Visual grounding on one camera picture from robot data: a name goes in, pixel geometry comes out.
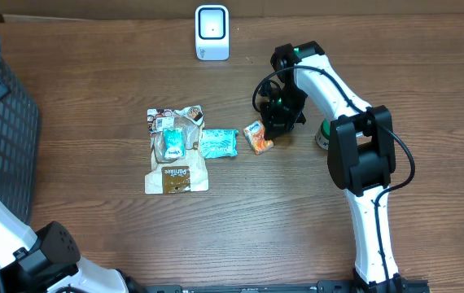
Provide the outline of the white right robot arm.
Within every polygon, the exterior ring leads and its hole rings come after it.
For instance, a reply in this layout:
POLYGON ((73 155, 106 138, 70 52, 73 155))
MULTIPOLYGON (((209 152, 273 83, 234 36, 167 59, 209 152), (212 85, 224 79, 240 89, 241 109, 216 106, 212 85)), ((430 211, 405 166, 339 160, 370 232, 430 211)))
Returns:
POLYGON ((396 169, 392 116, 357 97, 331 67, 316 43, 286 44, 274 50, 274 81, 266 77, 255 89, 265 96, 253 107, 273 139, 303 124, 311 100, 325 117, 319 145, 328 150, 327 165, 351 211, 356 242, 353 292, 406 292, 392 254, 387 216, 391 175, 396 169))

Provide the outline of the green lid jar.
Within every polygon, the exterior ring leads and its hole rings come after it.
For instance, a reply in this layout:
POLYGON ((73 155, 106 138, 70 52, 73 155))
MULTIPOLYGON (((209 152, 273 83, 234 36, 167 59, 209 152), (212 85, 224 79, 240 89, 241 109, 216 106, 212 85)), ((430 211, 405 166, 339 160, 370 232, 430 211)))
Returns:
POLYGON ((327 119, 323 120, 316 135, 316 143, 323 149, 329 149, 329 140, 330 140, 330 123, 327 119))

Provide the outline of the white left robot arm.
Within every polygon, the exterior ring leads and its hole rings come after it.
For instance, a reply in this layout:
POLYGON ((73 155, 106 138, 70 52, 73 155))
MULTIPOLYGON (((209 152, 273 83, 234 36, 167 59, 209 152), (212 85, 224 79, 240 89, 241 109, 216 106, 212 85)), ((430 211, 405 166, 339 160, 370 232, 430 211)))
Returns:
POLYGON ((40 126, 36 103, 0 59, 0 292, 141 292, 120 270, 81 256, 57 221, 29 226, 40 126))

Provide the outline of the teal tissue pack wrapper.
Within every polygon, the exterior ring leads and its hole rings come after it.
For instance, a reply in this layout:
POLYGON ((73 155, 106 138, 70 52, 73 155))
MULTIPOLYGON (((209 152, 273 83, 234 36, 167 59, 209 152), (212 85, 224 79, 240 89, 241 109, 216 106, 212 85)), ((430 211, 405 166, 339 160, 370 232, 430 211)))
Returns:
POLYGON ((235 157, 237 134, 237 129, 204 129, 200 141, 202 156, 205 159, 235 157))

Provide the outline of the brown snack pouch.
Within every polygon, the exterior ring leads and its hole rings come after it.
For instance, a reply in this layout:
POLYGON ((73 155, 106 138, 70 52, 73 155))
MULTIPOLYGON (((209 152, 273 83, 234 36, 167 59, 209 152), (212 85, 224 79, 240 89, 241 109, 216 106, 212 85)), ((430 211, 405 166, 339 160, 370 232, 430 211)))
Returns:
POLYGON ((200 150, 204 113, 199 105, 181 110, 152 108, 147 111, 151 136, 151 171, 144 177, 147 195, 206 191, 208 170, 200 150), (185 156, 177 160, 164 158, 164 129, 183 128, 185 156))

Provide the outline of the orange tissue pack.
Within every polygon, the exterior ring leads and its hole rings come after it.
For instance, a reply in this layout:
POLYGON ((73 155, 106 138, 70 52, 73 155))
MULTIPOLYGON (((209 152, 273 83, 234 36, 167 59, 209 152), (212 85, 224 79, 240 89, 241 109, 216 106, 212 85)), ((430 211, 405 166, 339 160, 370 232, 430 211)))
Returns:
POLYGON ((260 120, 247 126, 243 134, 256 155, 261 155, 274 146, 272 140, 265 139, 265 127, 260 120))

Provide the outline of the small teal tissue pack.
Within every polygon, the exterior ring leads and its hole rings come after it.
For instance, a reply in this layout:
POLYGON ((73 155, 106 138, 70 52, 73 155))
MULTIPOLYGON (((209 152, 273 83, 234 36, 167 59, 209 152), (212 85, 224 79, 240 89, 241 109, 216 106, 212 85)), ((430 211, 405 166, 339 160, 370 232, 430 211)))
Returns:
POLYGON ((185 137, 183 128, 164 129, 164 158, 177 160, 185 156, 185 137))

